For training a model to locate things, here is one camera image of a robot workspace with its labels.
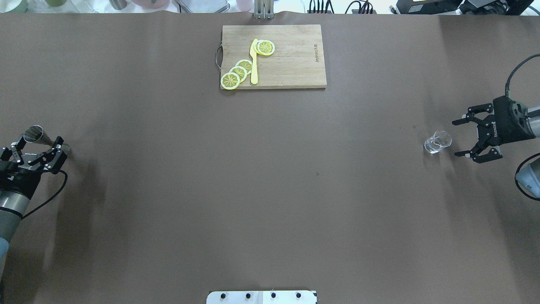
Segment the cutting board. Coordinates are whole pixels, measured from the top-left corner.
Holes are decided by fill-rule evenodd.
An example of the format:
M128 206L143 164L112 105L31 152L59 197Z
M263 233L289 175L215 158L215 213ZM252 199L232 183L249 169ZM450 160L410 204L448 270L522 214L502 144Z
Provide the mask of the cutting board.
M238 60L251 60L249 48L255 38L272 41L275 52L270 56L257 56L258 84L251 84L248 75L236 90L326 88L325 55L319 24L223 26L222 76Z

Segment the brown table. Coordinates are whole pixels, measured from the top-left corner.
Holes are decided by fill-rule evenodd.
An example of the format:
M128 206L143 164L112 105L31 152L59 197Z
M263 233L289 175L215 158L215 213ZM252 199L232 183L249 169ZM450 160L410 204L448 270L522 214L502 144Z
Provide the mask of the brown table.
M222 91L222 25L321 24L326 90ZM475 164L454 127L540 51L540 18L2 15L0 143L71 144L67 188L21 223L9 303L538 303L540 205L514 186L538 141ZM538 62L511 97L538 103ZM435 130L454 144L422 150ZM56 191L43 178L33 205Z

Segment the lemon slice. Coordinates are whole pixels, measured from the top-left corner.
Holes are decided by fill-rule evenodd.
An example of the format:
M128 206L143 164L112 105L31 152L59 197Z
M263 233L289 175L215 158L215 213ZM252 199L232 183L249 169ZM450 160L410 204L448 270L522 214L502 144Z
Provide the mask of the lemon slice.
M239 65L233 67L229 72L238 74L238 76L240 76L240 83L244 82L244 80L247 78L247 70Z
M255 50L259 55L270 56L275 51L275 45L270 40L259 40Z
M221 86L225 90L234 90L240 85L240 76L234 72L225 73L221 77Z
M236 63L236 66L237 67L243 67L244 69L246 69L247 71L247 75L251 74L251 66L252 66L252 62L251 60L247 60L247 59L242 59L242 60L239 60L237 63Z

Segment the knife handle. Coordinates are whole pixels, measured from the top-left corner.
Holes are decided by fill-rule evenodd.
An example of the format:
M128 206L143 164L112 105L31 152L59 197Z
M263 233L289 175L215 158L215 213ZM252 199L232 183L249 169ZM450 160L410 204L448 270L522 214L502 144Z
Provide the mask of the knife handle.
M251 56L251 77L249 80L251 81L251 84L257 84L259 83L259 73L257 73L257 54L255 56Z

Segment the yellow knife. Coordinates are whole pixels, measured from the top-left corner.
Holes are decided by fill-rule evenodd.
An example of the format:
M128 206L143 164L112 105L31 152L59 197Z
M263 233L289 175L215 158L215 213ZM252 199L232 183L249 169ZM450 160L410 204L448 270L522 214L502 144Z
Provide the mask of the yellow knife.
M257 84L259 83L259 74L257 74L257 51L255 51L255 45L257 44L257 41L259 41L258 39L254 39L253 42L251 43L251 47L249 48L249 55L251 56L251 59L252 59L252 64L251 64L251 77L249 78L249 80L251 81L252 84Z

